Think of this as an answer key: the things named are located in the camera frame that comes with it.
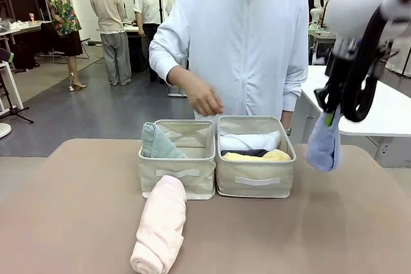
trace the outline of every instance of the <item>folded towel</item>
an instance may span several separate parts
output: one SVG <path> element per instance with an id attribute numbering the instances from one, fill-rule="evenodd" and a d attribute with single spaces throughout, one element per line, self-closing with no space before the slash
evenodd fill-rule
<path id="1" fill-rule="evenodd" d="M 164 176 L 147 199 L 130 259 L 140 274 L 167 274 L 179 254 L 187 196 L 179 179 Z"/>
<path id="2" fill-rule="evenodd" d="M 224 151 L 221 151 L 222 156 L 226 155 L 227 153 L 237 153 L 241 155 L 246 155 L 248 157 L 263 157 L 264 155 L 268 153 L 268 151 L 267 150 L 247 150 L 247 151 L 224 150 Z"/>
<path id="3" fill-rule="evenodd" d="M 220 137 L 221 150 L 254 150 L 264 149 L 272 151 L 278 148 L 281 141 L 279 131 L 270 134 L 254 135 L 225 135 Z"/>
<path id="4" fill-rule="evenodd" d="M 326 120 L 332 117 L 323 113 L 314 131 L 308 140 L 306 160 L 319 171 L 328 172 L 339 167 L 342 162 L 342 149 L 340 130 L 338 124 L 341 118 L 341 108 L 338 107 L 331 126 L 327 126 Z"/>
<path id="5" fill-rule="evenodd" d="M 154 123 L 144 124 L 141 153 L 148 158 L 186 158 Z"/>
<path id="6" fill-rule="evenodd" d="M 263 157 L 250 157 L 238 153 L 227 153 L 223 156 L 225 160 L 240 162 L 287 162 L 292 160 L 291 156 L 281 150 L 268 152 Z"/>

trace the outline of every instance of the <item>hand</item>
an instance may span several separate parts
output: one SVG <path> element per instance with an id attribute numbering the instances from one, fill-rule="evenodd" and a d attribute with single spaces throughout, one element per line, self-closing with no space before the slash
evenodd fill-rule
<path id="1" fill-rule="evenodd" d="M 202 116 L 215 116 L 224 113 L 224 106 L 215 89 L 202 81 L 197 75 L 190 74 L 185 82 L 188 101 Z"/>
<path id="2" fill-rule="evenodd" d="M 63 19 L 62 19 L 60 16 L 58 16 L 58 15 L 54 16 L 54 19 L 55 19 L 57 22 L 59 22 L 60 24 L 63 23 Z"/>

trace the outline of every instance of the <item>basket handle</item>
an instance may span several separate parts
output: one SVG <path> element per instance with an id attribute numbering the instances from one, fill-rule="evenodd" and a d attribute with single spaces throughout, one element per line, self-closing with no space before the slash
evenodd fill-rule
<path id="1" fill-rule="evenodd" d="M 155 171 L 156 176 L 173 176 L 174 178 L 183 178 L 185 176 L 200 176 L 200 171 L 198 169 L 186 169 L 175 173 L 173 171 L 164 170 L 164 169 L 157 169 Z"/>
<path id="2" fill-rule="evenodd" d="M 248 186 L 268 186 L 273 184 L 280 184 L 281 178 L 272 178 L 267 180 L 251 180 L 246 178 L 236 177 L 235 182 L 237 184 L 244 184 Z"/>

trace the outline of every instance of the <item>pink towel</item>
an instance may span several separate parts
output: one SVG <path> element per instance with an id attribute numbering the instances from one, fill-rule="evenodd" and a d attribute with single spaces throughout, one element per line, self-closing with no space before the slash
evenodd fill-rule
<path id="1" fill-rule="evenodd" d="M 186 222 L 186 191 L 164 176 L 147 199 L 130 263 L 140 274 L 167 274 L 179 254 Z"/>

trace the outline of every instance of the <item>woman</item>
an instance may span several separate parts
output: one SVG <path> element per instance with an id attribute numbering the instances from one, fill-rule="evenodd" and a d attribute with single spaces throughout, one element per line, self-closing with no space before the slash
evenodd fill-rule
<path id="1" fill-rule="evenodd" d="M 53 25 L 62 39 L 62 48 L 68 57 L 69 76 L 73 79 L 75 91 L 86 88 L 78 79 L 76 56 L 83 53 L 80 41 L 80 23 L 70 0 L 47 0 Z"/>

